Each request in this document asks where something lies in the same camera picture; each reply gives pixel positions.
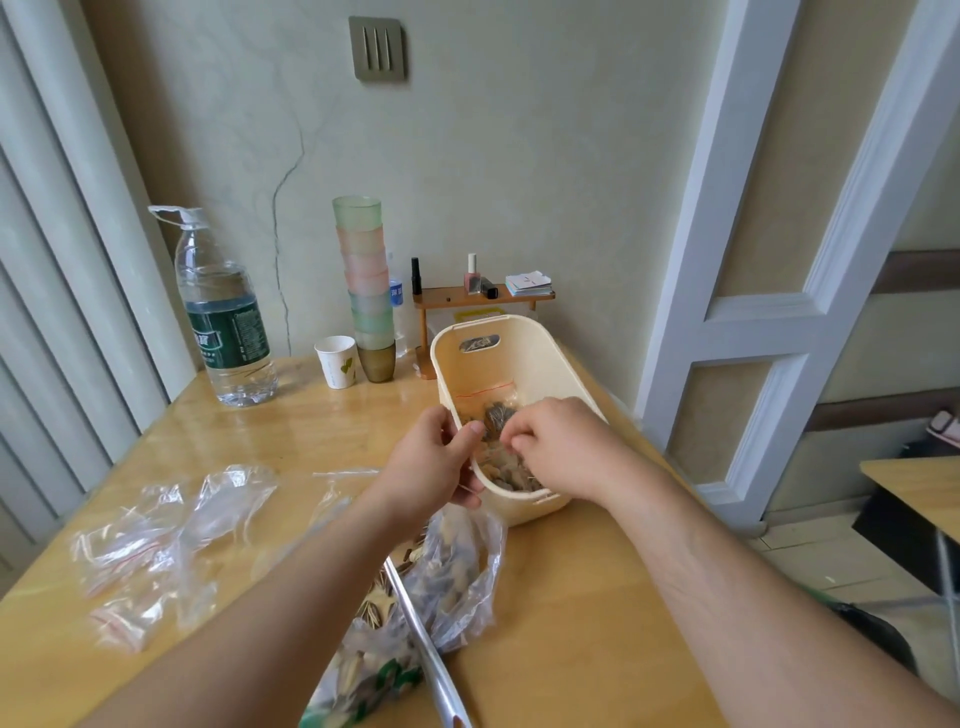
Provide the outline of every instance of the light switch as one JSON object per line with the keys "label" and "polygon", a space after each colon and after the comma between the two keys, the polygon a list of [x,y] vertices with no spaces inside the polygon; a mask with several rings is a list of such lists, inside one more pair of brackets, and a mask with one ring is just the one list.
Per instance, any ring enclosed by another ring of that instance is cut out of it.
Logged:
{"label": "light switch", "polygon": [[360,81],[403,81],[403,29],[388,17],[349,18],[353,75]]}

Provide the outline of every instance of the finger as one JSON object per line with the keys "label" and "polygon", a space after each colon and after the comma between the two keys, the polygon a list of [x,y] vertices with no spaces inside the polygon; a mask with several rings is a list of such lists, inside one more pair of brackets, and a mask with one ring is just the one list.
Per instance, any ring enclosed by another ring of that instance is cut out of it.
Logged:
{"label": "finger", "polygon": [[447,452],[453,456],[457,463],[463,463],[480,444],[483,433],[486,431],[483,423],[467,423],[450,440],[450,444],[446,446]]}
{"label": "finger", "polygon": [[449,416],[450,411],[446,407],[442,404],[434,404],[420,413],[414,427],[421,429],[433,442],[441,445],[444,441],[444,425]]}
{"label": "finger", "polygon": [[537,438],[525,433],[515,435],[514,439],[510,441],[511,449],[524,459],[527,458],[531,450],[536,446]]}
{"label": "finger", "polygon": [[537,415],[535,408],[535,404],[524,407],[507,420],[507,423],[503,426],[503,431],[500,432],[500,442],[509,447],[518,434],[526,433],[532,435],[534,433],[533,421]]}
{"label": "finger", "polygon": [[465,490],[457,488],[457,490],[453,492],[453,496],[450,497],[450,502],[472,510],[473,508],[479,508],[483,501],[480,500],[480,497],[475,493],[468,493]]}
{"label": "finger", "polygon": [[446,409],[446,417],[444,418],[444,445],[449,445],[450,440],[453,439],[453,436],[457,434],[457,424],[453,421],[453,413]]}
{"label": "finger", "polygon": [[459,485],[461,488],[466,488],[473,493],[483,493],[484,488],[486,487],[483,484],[483,481],[476,476],[476,473],[473,472],[461,474]]}

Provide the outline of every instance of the hand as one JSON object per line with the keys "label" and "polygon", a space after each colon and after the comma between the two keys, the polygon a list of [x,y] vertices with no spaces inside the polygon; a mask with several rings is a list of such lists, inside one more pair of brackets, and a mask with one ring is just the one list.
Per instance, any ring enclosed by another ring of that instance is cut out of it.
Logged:
{"label": "hand", "polygon": [[655,467],[576,397],[548,397],[524,407],[507,421],[500,442],[517,452],[546,488],[605,507],[622,474]]}
{"label": "hand", "polygon": [[456,431],[441,404],[423,411],[394,446],[383,472],[371,486],[411,530],[422,526],[446,503],[477,508],[483,483],[470,469],[470,456],[483,437],[483,423]]}

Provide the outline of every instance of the wooden table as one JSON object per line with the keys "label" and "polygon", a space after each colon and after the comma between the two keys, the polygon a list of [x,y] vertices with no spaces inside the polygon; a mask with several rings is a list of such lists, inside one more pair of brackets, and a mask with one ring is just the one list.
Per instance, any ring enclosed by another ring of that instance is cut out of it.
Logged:
{"label": "wooden table", "polygon": [[[574,365],[611,424],[660,460]],[[94,603],[81,596],[67,554],[78,529],[133,503],[148,484],[197,487],[231,463],[272,467],[280,487],[254,520],[254,547],[218,543],[204,552],[215,563],[222,608],[250,586],[258,556],[302,533],[323,490],[313,472],[382,466],[401,433],[437,402],[436,385],[417,378],[409,361],[392,383],[340,391],[326,387],[316,359],[281,360],[280,369],[279,396],[250,409],[220,405],[198,375],[0,602],[3,725],[72,725],[180,638],[168,623],[138,655],[94,646]],[[511,530],[495,614],[495,627],[448,659],[478,726],[724,725],[649,574],[599,508],[577,502]],[[418,688],[364,724],[439,722],[429,691]]]}
{"label": "wooden table", "polygon": [[960,541],[960,457],[867,460],[860,470]]}
{"label": "wooden table", "polygon": [[960,541],[960,457],[867,460],[860,463],[860,470],[937,529],[941,593],[950,620],[954,677],[960,684],[960,618],[947,547],[947,537]]}

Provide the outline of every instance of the cream plastic basket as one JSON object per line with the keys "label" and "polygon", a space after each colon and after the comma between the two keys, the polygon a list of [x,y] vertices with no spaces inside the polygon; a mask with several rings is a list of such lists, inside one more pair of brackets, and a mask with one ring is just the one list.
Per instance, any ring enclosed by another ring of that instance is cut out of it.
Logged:
{"label": "cream plastic basket", "polygon": [[[440,401],[453,413],[458,428],[463,423],[454,398],[511,380],[516,385],[521,406],[544,397],[579,397],[603,417],[557,342],[543,326],[525,316],[495,316],[454,324],[437,334],[430,347],[430,358],[437,370]],[[470,460],[470,465],[487,487],[481,496],[484,503],[507,525],[538,519],[570,502],[568,496],[548,490],[534,493],[505,490],[483,475],[476,458]]]}

